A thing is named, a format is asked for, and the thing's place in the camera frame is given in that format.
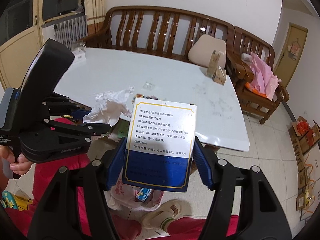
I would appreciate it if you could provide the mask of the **person's left hand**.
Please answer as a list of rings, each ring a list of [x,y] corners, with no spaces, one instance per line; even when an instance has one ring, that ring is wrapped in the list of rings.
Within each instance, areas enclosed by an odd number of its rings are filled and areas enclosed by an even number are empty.
[[[5,190],[9,181],[9,178],[3,173],[4,161],[9,163],[9,169],[14,174],[19,175],[25,175],[33,165],[33,163],[29,161],[23,153],[21,153],[17,160],[15,160],[12,150],[7,146],[1,146],[1,192]]]

